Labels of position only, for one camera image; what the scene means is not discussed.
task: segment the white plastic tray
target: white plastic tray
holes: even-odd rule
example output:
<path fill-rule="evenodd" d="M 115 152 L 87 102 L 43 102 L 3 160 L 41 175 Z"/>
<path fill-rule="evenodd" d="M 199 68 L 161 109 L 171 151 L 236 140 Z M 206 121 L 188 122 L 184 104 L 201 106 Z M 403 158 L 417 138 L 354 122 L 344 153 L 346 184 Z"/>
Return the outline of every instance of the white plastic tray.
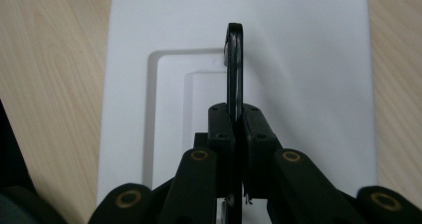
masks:
<path fill-rule="evenodd" d="M 225 102 L 230 22 L 244 27 L 245 103 L 282 145 L 346 193 L 376 183 L 367 0 L 112 0 L 99 202 L 175 174 Z"/>

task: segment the brass insert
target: brass insert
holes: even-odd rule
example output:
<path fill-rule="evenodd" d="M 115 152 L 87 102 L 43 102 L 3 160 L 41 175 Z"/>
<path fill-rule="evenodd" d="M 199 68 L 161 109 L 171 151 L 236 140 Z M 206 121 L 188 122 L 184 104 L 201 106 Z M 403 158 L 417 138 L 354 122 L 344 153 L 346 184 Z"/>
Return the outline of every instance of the brass insert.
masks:
<path fill-rule="evenodd" d="M 297 152 L 294 152 L 294 151 L 285 151 L 283 152 L 282 156 L 285 160 L 290 161 L 290 162 L 297 162 L 302 159 L 301 156 Z"/>
<path fill-rule="evenodd" d="M 203 150 L 196 150 L 190 154 L 190 157 L 192 157 L 192 159 L 194 160 L 202 161 L 208 157 L 208 152 L 203 151 Z"/>
<path fill-rule="evenodd" d="M 136 189 L 130 189 L 121 193 L 115 199 L 115 205 L 119 208 L 128 208 L 140 201 L 140 192 Z"/>
<path fill-rule="evenodd" d="M 397 199 L 382 192 L 374 192 L 370 194 L 370 199 L 378 206 L 388 211 L 400 211 L 402 209 L 402 206 Z"/>

